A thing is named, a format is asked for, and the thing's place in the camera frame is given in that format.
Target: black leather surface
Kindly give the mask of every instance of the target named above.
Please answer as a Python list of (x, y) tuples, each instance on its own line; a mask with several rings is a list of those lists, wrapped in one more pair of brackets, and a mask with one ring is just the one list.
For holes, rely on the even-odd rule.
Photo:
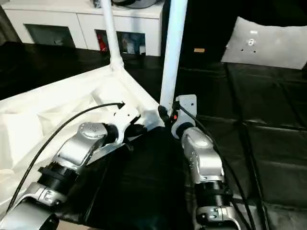
[[(0, 53), (1, 99), (109, 62), (90, 50), (12, 43), (0, 46)], [(158, 101), (160, 59), (124, 60)], [(176, 95), (197, 95), (198, 119), (257, 208), (257, 229), (306, 229), (306, 91), (306, 73), (300, 70), (203, 63), (178, 72)], [(157, 129), (133, 145), (134, 153), (123, 147), (88, 167), (62, 207), (63, 219), (106, 230), (191, 228), (193, 190), (178, 143)], [(230, 185), (239, 198), (232, 178)]]

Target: metal bracket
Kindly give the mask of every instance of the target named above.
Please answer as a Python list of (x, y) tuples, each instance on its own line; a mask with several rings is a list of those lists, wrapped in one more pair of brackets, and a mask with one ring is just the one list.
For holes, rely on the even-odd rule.
[[(196, 95), (181, 95), (176, 97), (176, 102), (179, 102), (179, 104), (185, 108), (189, 113), (191, 113), (193, 116), (196, 116), (197, 114), (197, 98)], [(183, 112), (181, 109), (178, 110), (178, 117), (176, 122), (172, 126), (172, 134), (175, 138), (179, 139), (178, 135), (176, 134), (177, 128), (183, 124), (183, 123), (192, 123), (195, 126), (195, 121), (189, 117), (185, 112)]]

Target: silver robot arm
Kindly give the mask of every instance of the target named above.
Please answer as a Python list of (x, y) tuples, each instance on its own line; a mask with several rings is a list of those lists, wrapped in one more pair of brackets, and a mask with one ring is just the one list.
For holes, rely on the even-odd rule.
[(99, 148), (120, 145), (124, 132), (139, 115), (128, 105), (123, 106), (109, 124), (86, 122), (68, 139), (53, 157), (41, 167), (37, 182), (32, 182), (24, 194), (0, 221), (0, 230), (55, 230), (59, 220), (53, 209), (65, 203), (67, 195), (84, 167)]
[[(176, 103), (196, 116), (196, 96), (184, 95)], [(196, 229), (241, 230), (239, 218), (230, 201), (232, 194), (224, 179), (222, 160), (214, 150), (213, 141), (195, 121), (182, 110), (177, 110), (177, 120), (172, 134), (181, 139), (184, 154), (189, 161), (197, 201)]]

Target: black cable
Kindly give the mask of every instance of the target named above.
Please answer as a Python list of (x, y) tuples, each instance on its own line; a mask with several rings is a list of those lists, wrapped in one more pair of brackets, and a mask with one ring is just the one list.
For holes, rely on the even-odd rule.
[(246, 221), (246, 219), (244, 218), (242, 212), (240, 211), (238, 205), (236, 204), (236, 202), (232, 199), (231, 200), (232, 205), (234, 206), (237, 214), (239, 215), (240, 219), (242, 220), (242, 222), (244, 223), (244, 225), (246, 226), (247, 230), (251, 230), (251, 227), (249, 226), (248, 222)]
[(26, 180), (26, 178), (28, 177), (31, 169), (33, 168), (37, 158), (39, 157), (39, 155), (42, 153), (42, 151), (46, 148), (46, 146), (51, 142), (51, 140), (56, 136), (56, 134), (58, 134), (69, 122), (71, 122), (72, 120), (76, 119), (77, 117), (81, 116), (82, 114), (85, 114), (89, 111), (92, 111), (94, 109), (98, 109), (98, 108), (102, 108), (102, 107), (106, 107), (106, 106), (112, 106), (112, 105), (117, 105), (117, 106), (120, 106), (120, 105), (124, 105), (124, 103), (108, 103), (108, 104), (101, 104), (101, 105), (98, 105), (98, 106), (94, 106), (92, 108), (88, 108), (88, 109), (85, 109), (83, 110), (82, 112), (76, 114), (75, 116), (71, 117), (70, 119), (68, 119), (66, 122), (64, 122), (50, 137), (49, 139), (43, 144), (43, 146), (40, 148), (40, 150), (37, 152), (37, 154), (34, 156), (34, 158), (32, 159), (29, 167), (27, 168), (27, 170), (25, 171), (21, 181), (19, 182), (13, 196), (12, 196), (12, 199), (10, 201), (10, 204), (6, 210), (6, 212), (8, 212), (10, 210), (10, 208), (13, 206), (13, 204), (15, 203), (16, 201), (16, 198)]
[(242, 201), (243, 201), (244, 207), (245, 207), (246, 212), (247, 212), (247, 214), (248, 214), (248, 219), (249, 219), (249, 221), (250, 221), (251, 227), (248, 225), (247, 221), (246, 221), (245, 218), (243, 217), (242, 212), (241, 212), (239, 209), (237, 210), (237, 212), (238, 212), (238, 214), (244, 219), (244, 221), (243, 221), (243, 220), (242, 220), (242, 221), (243, 221), (243, 223), (244, 223), (245, 225), (247, 224), (247, 225), (246, 225), (246, 228), (247, 228), (248, 230), (249, 230), (249, 229), (251, 229), (251, 230), (256, 230), (256, 225), (255, 225), (253, 216), (252, 216), (252, 214), (251, 214), (251, 211), (250, 211), (250, 209), (249, 209), (248, 201), (247, 201), (247, 199), (246, 199), (246, 197), (245, 197), (245, 195), (244, 195), (243, 188), (242, 188), (242, 186), (241, 186), (241, 184), (240, 184), (240, 182), (239, 182), (239, 180), (238, 180), (238, 178), (237, 178), (237, 176), (236, 176), (235, 171), (232, 169), (232, 167), (230, 166), (229, 162), (228, 162), (224, 157), (221, 156), (216, 141), (215, 141), (214, 138), (212, 137), (211, 133), (205, 128), (205, 126), (204, 126), (199, 120), (197, 120), (195, 116), (193, 116), (189, 111), (187, 111), (184, 107), (182, 107), (181, 105), (179, 105), (179, 108), (180, 108), (184, 113), (186, 113), (189, 117), (191, 117), (191, 118), (196, 122), (196, 124), (203, 130), (203, 132), (204, 132), (207, 136), (209, 136), (209, 137), (211, 138), (211, 140), (212, 140), (212, 142), (213, 142), (213, 145), (214, 145), (214, 147), (215, 147), (216, 152), (219, 154), (219, 156), (220, 156), (221, 159), (222, 159), (223, 164), (229, 169), (229, 171), (230, 171), (232, 177), (233, 177), (234, 180), (235, 180), (235, 183), (236, 183), (236, 185), (237, 185), (237, 187), (238, 187), (239, 193), (240, 193), (240, 195), (241, 195), (241, 197), (242, 197)]

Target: white pole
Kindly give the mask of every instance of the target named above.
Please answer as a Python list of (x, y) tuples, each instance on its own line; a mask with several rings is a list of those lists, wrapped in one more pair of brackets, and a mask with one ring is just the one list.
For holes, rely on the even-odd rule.
[(118, 39), (116, 29), (114, 25), (114, 18), (112, 12), (111, 0), (101, 0), (101, 6), (104, 11), (104, 19), (106, 24), (106, 35), (109, 43), (109, 49), (111, 54), (111, 68), (120, 69), (123, 68), (124, 62), (121, 58), (118, 46)]
[(160, 105), (172, 111), (188, 0), (171, 0)]

